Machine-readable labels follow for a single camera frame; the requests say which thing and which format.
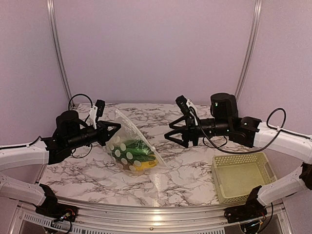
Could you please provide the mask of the left aluminium frame post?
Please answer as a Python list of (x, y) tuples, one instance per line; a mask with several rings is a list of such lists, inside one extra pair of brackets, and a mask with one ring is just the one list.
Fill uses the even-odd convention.
[(57, 18), (56, 18), (56, 12), (55, 12), (55, 1), (47, 0), (46, 3), (47, 3), (48, 19), (49, 19), (51, 33), (52, 33), (52, 40), (53, 40), (58, 68), (60, 71), (61, 81), (63, 84), (66, 98), (68, 100), (68, 105), (71, 108), (71, 107), (74, 107), (74, 103), (71, 100), (72, 92), (70, 89), (70, 85), (69, 85), (69, 81), (68, 81), (64, 61), (63, 61), (62, 51), (61, 51), (61, 44), (60, 44), (60, 39), (59, 39)]

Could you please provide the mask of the light green fake cucumber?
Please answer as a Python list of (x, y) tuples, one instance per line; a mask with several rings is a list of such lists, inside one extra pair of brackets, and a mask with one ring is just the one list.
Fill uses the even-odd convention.
[(123, 155), (132, 155), (131, 161), (154, 161), (156, 156), (150, 147), (143, 140), (128, 140), (125, 143), (126, 149), (122, 150)]

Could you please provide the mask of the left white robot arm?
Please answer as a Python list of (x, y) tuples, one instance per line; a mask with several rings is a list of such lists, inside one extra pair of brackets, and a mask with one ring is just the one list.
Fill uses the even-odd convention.
[[(121, 124), (96, 120), (88, 125), (79, 119), (78, 112), (65, 111), (56, 118), (57, 128), (51, 137), (39, 137), (25, 145), (4, 146), (0, 149), (0, 170), (29, 165), (53, 165), (70, 157), (72, 151), (97, 142), (105, 146), (121, 128)], [(0, 175), (0, 195), (43, 208), (51, 217), (62, 209), (54, 192), (44, 184), (31, 184), (4, 174)]]

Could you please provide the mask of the dark green fake cucumber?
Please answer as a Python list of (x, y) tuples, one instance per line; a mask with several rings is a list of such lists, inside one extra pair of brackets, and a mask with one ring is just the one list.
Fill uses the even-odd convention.
[(130, 153), (132, 159), (140, 158), (148, 155), (148, 147), (142, 140), (128, 140), (116, 146), (121, 154)]

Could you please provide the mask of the pale green plastic basket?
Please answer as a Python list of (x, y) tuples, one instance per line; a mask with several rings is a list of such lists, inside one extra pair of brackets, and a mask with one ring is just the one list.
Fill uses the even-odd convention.
[(246, 201), (253, 188), (277, 180), (263, 152), (214, 156), (211, 171), (220, 204)]

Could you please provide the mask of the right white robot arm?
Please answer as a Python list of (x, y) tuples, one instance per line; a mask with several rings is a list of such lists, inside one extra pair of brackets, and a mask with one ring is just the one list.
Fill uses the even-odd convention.
[(255, 117), (240, 117), (236, 98), (227, 93), (211, 96), (211, 118), (200, 118), (192, 101), (184, 96), (176, 98), (182, 117), (169, 124), (171, 131), (165, 139), (188, 148), (197, 146), (201, 138), (207, 139), (220, 152), (240, 155), (239, 151), (229, 151), (213, 143), (213, 137), (227, 137), (229, 141), (250, 149), (250, 154), (262, 151), (269, 153), (273, 168), (279, 179), (268, 185), (257, 185), (248, 194), (242, 206), (242, 215), (252, 218), (261, 207), (312, 188), (312, 137), (270, 125)]

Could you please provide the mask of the front aluminium rail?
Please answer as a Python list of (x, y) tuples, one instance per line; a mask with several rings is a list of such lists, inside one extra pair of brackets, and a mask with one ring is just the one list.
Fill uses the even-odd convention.
[(37, 214), (35, 207), (20, 203), (14, 213), (10, 234), (292, 234), (282, 202), (267, 207), (267, 214), (229, 223), (228, 205), (191, 207), (136, 207), (92, 203), (59, 198), (77, 208), (75, 221), (53, 222)]

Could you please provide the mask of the right aluminium frame post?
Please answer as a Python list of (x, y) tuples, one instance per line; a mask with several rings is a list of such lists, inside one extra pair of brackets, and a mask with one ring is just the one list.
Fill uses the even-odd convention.
[(247, 79), (247, 74), (248, 74), (250, 63), (251, 63), (252, 55), (255, 49), (256, 40), (258, 36), (258, 31), (259, 31), (259, 25), (260, 25), (260, 18), (261, 18), (261, 13), (262, 13), (262, 5), (263, 5), (263, 0), (254, 1), (253, 18), (252, 18), (252, 23), (251, 23), (251, 30), (250, 30), (250, 35), (248, 39), (247, 49), (246, 49), (243, 65), (241, 68), (240, 76), (237, 82), (236, 90), (234, 93), (237, 101), (239, 101), (241, 97), (243, 87)]

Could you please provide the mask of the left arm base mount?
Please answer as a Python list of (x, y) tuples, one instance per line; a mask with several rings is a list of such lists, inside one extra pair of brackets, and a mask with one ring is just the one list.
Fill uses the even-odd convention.
[(69, 213), (69, 220), (74, 222), (78, 213), (78, 208), (76, 206), (59, 203), (56, 195), (49, 186), (43, 184), (39, 186), (44, 191), (45, 200), (41, 205), (36, 206), (36, 213), (58, 220)]

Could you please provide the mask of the aluminium frame post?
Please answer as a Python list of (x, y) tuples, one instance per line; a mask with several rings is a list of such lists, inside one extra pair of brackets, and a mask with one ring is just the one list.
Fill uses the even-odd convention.
[(66, 98), (68, 100), (68, 105), (71, 108), (71, 107), (74, 107), (74, 103), (71, 100), (72, 92), (70, 89), (70, 85), (69, 85), (69, 81), (68, 81), (64, 61), (63, 61), (62, 51), (61, 51), (61, 44), (60, 44), (60, 39), (59, 39), (57, 18), (56, 18), (56, 12), (55, 12), (55, 1), (47, 0), (46, 3), (47, 3), (48, 19), (49, 19), (51, 33), (52, 33), (52, 40), (53, 40), (58, 68), (60, 71), (61, 81), (63, 84)]
[(262, 5), (263, 5), (263, 0), (254, 1), (253, 18), (252, 18), (252, 23), (251, 23), (251, 30), (250, 30), (250, 35), (248, 39), (247, 49), (246, 49), (243, 65), (241, 68), (240, 76), (237, 82), (236, 90), (234, 93), (237, 101), (239, 101), (241, 97), (243, 87), (247, 79), (247, 74), (248, 74), (250, 63), (251, 63), (252, 55), (255, 49), (256, 40), (258, 36), (258, 31), (259, 31), (259, 25), (260, 25), (260, 18), (261, 18), (261, 13), (262, 13)]

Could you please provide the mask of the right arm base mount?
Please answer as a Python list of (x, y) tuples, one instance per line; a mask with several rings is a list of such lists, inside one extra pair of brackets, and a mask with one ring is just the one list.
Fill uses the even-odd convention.
[(258, 192), (262, 186), (257, 186), (250, 192), (244, 205), (228, 207), (224, 211), (224, 217), (228, 223), (246, 221), (267, 215), (266, 207), (258, 200)]

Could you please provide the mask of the clear polka-dot zip bag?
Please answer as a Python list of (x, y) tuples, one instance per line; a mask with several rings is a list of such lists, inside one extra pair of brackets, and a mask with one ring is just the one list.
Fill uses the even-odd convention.
[(121, 128), (106, 143), (106, 151), (121, 170), (139, 175), (166, 167), (156, 148), (119, 109), (115, 110), (115, 123)]

